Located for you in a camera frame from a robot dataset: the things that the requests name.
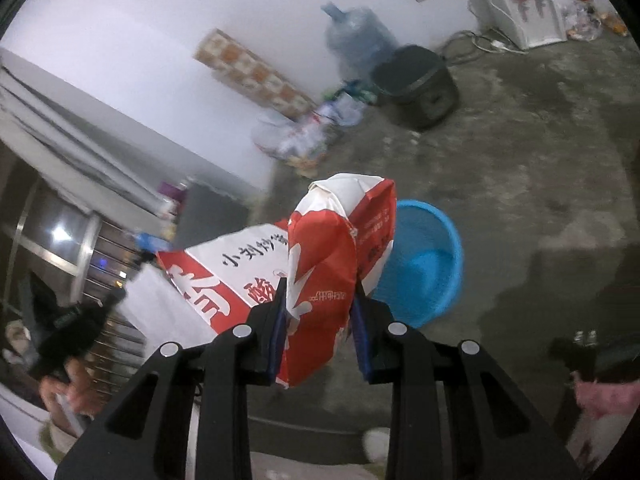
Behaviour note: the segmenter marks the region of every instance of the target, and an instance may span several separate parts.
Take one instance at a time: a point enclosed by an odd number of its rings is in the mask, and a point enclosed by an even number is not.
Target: snack bag
[[[212,338],[271,301],[286,276],[290,318],[278,382],[295,386],[334,355],[356,279],[367,294],[376,286],[395,223],[393,181],[341,173],[311,184],[288,233],[281,223],[252,226],[185,251],[159,252],[158,259]]]
[[[311,184],[289,220],[287,354],[297,384],[328,362],[344,334],[356,280],[378,284],[393,247],[396,188],[378,176],[339,173]]]

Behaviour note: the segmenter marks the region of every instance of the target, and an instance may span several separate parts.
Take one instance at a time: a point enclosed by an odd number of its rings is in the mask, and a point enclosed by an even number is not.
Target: white wall
[[[100,7],[109,7],[114,14],[126,15],[166,41],[179,44],[189,56],[211,29],[222,28],[314,97],[338,82],[335,59],[324,46],[329,17],[320,6],[329,0],[76,1],[75,13],[89,17],[98,10],[95,17],[100,18]],[[467,0],[427,0],[420,4],[415,0],[333,1],[346,8],[372,7],[401,43],[435,47],[457,30],[476,27],[475,18],[466,8]],[[19,20],[26,18],[20,14]],[[59,36],[67,32],[65,25],[74,26],[68,18],[57,21],[62,25]],[[111,26],[96,19],[93,24],[95,32]],[[15,33],[10,29],[8,35]]]
[[[241,180],[238,186],[268,189],[273,161],[250,139],[261,108],[216,81],[186,47],[129,14],[88,0],[28,0],[1,46],[68,83],[52,91],[52,82],[33,71],[16,74],[105,131],[124,140],[133,136],[132,144],[152,152],[160,149],[160,160],[178,144]],[[78,101],[77,90],[92,101]],[[95,102],[107,106],[96,110]],[[95,115],[106,124],[94,122]],[[122,129],[121,116],[136,124]],[[169,146],[141,133],[138,124]]]
[[[75,116],[81,116],[89,124],[65,114],[68,120],[78,124],[93,140],[153,186],[159,185],[162,180],[181,182],[194,177],[241,198],[252,196],[262,189],[251,186],[238,176],[222,170],[202,156],[11,52],[2,52],[2,62],[18,79],[36,82],[38,92],[59,105],[56,108],[58,112],[64,114],[60,109],[64,108]]]

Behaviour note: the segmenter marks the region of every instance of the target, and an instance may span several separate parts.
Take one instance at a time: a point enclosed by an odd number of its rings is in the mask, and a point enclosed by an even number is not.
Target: electrical cable
[[[507,41],[507,44],[510,44],[513,46],[513,50],[508,48],[504,48],[503,50],[506,50],[507,52],[513,52],[514,54],[528,54],[526,50],[522,50],[519,46],[517,46],[515,42],[509,36],[507,36],[503,31],[501,31],[499,28],[491,27],[488,30],[495,32],[499,36],[502,36]]]
[[[470,61],[475,61],[476,59],[479,59],[480,56],[482,56],[482,52],[475,52],[473,50],[466,52],[464,54],[459,54],[457,56],[451,56],[451,57],[447,56],[447,50],[449,49],[449,47],[456,41],[462,40],[464,38],[470,38],[472,45],[476,49],[481,50],[483,52],[492,52],[491,50],[478,45],[478,38],[481,38],[481,36],[474,33],[472,30],[460,30],[459,32],[456,32],[455,34],[453,34],[445,42],[445,44],[440,48],[440,55],[444,58],[445,62],[448,65],[457,65],[457,64],[467,63]]]
[[[489,38],[486,38],[485,36],[478,36],[478,38],[482,38],[483,40],[487,40],[491,45],[493,45],[493,42]],[[485,48],[483,46],[478,45],[478,38],[471,38],[471,43],[473,43],[476,48],[479,48],[480,50],[482,50],[484,52],[488,52],[489,54],[500,54],[499,50],[490,50],[488,48]]]
[[[474,6],[471,4],[471,0],[469,0],[469,1],[466,3],[466,10],[468,10],[469,12],[471,12],[471,13],[476,17],[476,20],[478,20],[478,23],[481,23],[481,22],[482,22],[482,19],[480,18],[480,16],[478,16],[478,15],[476,14],[476,12],[475,12],[475,10],[474,10],[474,8],[473,8],[473,7],[474,7]]]
[[[9,310],[10,312],[13,312],[14,314],[22,317],[22,312],[20,310],[18,310],[17,308],[15,308],[10,303],[5,303],[4,301],[0,300],[0,306],[2,307],[2,308],[0,308],[0,314],[4,314],[5,310]]]
[[[498,7],[496,4],[494,4],[494,0],[489,0],[489,5],[491,5],[495,9],[500,10],[501,13],[503,13],[507,18],[509,18],[513,22],[513,25],[515,25],[516,27],[518,27],[522,31],[522,35],[524,37],[524,42],[527,43],[527,31],[524,30],[522,25],[520,25],[516,20],[514,20],[506,10],[503,10],[500,7]]]
[[[524,52],[523,50],[513,50],[512,48],[507,47],[501,41],[494,40],[494,41],[491,42],[491,44],[495,48],[497,48],[498,50],[501,50],[503,52],[511,52],[512,54],[520,54],[521,56],[525,56],[526,55],[526,52]]]

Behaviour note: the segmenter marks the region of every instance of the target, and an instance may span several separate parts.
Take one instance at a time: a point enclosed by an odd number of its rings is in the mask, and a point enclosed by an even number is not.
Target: person's hand
[[[65,369],[70,383],[64,384],[56,378],[44,377],[40,381],[40,397],[51,414],[52,422],[65,433],[74,434],[56,395],[64,395],[71,409],[83,415],[97,415],[104,403],[92,388],[91,376],[78,359],[69,359]]]

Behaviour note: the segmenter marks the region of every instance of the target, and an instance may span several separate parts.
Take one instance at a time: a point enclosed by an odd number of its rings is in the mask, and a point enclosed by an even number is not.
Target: pink clothing
[[[633,415],[640,406],[640,381],[625,384],[587,383],[574,372],[575,400],[591,418]]]

